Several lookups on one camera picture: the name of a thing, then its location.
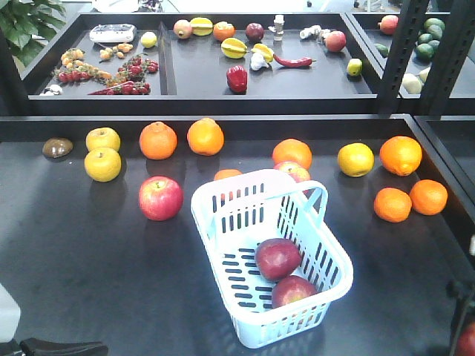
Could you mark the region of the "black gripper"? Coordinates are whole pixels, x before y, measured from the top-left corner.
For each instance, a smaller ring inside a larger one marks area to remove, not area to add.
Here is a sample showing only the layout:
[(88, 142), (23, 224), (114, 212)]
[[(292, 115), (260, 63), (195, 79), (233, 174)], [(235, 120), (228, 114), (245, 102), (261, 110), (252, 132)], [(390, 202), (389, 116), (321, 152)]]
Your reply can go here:
[(451, 320), (449, 355), (456, 354), (459, 337), (474, 322), (474, 282), (453, 280), (447, 285), (447, 295), (456, 300)]

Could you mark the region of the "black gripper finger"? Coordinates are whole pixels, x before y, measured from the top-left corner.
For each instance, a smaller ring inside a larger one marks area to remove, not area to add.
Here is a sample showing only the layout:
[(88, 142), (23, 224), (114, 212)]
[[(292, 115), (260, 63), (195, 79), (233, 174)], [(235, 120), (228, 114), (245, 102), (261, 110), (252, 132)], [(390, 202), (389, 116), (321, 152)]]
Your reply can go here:
[(108, 355), (108, 347), (100, 342), (56, 343), (28, 338), (20, 342), (20, 348), (26, 355), (35, 356), (99, 356)]

